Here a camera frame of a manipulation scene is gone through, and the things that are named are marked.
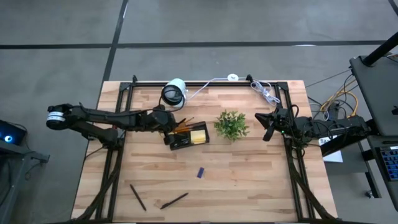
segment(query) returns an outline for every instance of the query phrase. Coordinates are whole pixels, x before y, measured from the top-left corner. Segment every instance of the gray floor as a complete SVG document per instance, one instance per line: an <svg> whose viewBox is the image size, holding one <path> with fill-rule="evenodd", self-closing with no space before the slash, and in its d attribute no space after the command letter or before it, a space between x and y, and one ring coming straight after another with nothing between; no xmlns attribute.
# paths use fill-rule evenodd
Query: gray floor
<svg viewBox="0 0 398 224"><path fill-rule="evenodd" d="M0 44L109 44L122 0L0 0ZM398 30L387 0L130 0L120 42L384 40ZM342 72L374 45L118 49L110 80L206 80L229 73L258 79L317 80ZM47 107L79 101L95 107L108 49L0 50L0 119L29 130L32 149L51 155L32 171L13 223L67 220L87 141L45 127ZM307 89L325 101L349 73ZM358 113L369 111L358 89ZM369 200L363 174L330 175L339 217L394 223L398 213L373 164L382 198Z"/></svg>

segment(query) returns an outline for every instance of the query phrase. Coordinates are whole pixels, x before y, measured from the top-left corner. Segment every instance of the pen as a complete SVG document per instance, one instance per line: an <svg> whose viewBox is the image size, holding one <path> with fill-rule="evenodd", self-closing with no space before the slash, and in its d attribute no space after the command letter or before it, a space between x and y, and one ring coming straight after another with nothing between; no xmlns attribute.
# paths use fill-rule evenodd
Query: pen
<svg viewBox="0 0 398 224"><path fill-rule="evenodd" d="M188 193L185 193L185 194L179 196L178 198L172 200L171 202L167 202L166 204L162 205L162 207L161 207L160 209L167 208L168 206L170 206L170 205L173 204L174 202L180 200L181 198L183 198L183 197L185 197L185 196L187 196L187 195L188 195Z"/></svg>
<svg viewBox="0 0 398 224"><path fill-rule="evenodd" d="M144 205L144 203L142 202L141 198L138 196L138 193L136 192L136 190L134 189L134 187L130 184L131 190L134 193L134 195L136 196L136 198L138 199L138 202L141 204L142 209L144 209L144 211L146 211L146 207Z"/></svg>

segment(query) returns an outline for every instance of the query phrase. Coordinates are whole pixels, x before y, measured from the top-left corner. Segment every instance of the yellow cable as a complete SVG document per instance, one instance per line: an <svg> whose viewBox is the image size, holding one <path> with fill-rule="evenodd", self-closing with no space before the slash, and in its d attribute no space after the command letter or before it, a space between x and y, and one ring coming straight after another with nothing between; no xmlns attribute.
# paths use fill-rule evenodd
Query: yellow cable
<svg viewBox="0 0 398 224"><path fill-rule="evenodd" d="M347 88L349 85L351 85L353 82L355 82L356 80L353 80L351 82L349 82L348 84L346 84L345 88ZM336 91L335 94L333 94L332 96L329 97L329 99L321 106L320 111L324 111L325 106L327 105L327 107L330 106L330 102L333 102L338 95L343 92L344 93L344 87L341 87L339 90Z"/></svg>
<svg viewBox="0 0 398 224"><path fill-rule="evenodd" d="M347 86L349 86L350 84L352 84L353 82L355 82L356 80L353 80L351 82L349 82L345 87L341 87L334 95L330 96L329 99L324 102L324 104L322 104L320 111L325 111L325 106L328 105L333 102L336 98L338 98L339 96L344 95L344 89L347 88ZM354 111L347 117L350 116L354 116L356 114L356 110L358 109L358 98L356 97L356 95L352 92L346 92L346 94L351 95L354 99L355 99L355 107L354 107Z"/></svg>

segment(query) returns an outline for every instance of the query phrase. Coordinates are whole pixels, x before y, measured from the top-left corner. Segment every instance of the green plant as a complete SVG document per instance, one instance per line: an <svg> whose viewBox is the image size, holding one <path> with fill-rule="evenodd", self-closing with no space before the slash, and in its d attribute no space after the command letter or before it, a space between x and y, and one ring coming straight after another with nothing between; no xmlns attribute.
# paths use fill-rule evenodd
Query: green plant
<svg viewBox="0 0 398 224"><path fill-rule="evenodd" d="M249 126L244 123L244 114L240 113L236 116L237 113L237 111L226 112L225 110L217 118L218 122L214 123L218 135L224 136L232 142L249 133L246 131Z"/></svg>

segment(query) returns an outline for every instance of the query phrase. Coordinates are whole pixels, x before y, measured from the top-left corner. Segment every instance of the wooden table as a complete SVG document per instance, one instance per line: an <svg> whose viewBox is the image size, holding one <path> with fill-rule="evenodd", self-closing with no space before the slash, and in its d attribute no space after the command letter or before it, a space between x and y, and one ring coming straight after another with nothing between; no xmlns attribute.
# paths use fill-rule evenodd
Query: wooden table
<svg viewBox="0 0 398 224"><path fill-rule="evenodd" d="M99 110L114 111L119 84L104 83ZM300 107L299 115L311 116L304 82L288 84L292 104ZM189 94L197 89L189 88ZM135 87L131 109L153 108L158 104L160 91L160 87ZM270 113L274 108L248 87L208 87L174 114L177 121L191 117L195 117L193 122L206 121L209 144L171 151L158 133L128 132L114 222L297 221L282 135L275 132L271 141L262 141L265 130L254 117L254 113ZM231 143L217 136L213 123L224 110L246 114L250 127L247 137ZM99 147L100 143L93 141L87 153ZM85 161L72 218L78 217L98 193L105 157L104 149ZM319 147L307 147L304 161L312 192L336 216ZM197 177L200 167L205 168L201 179ZM146 212L129 184L135 186ZM181 201L159 209L185 192L189 195ZM303 193L300 197L305 210Z"/></svg>

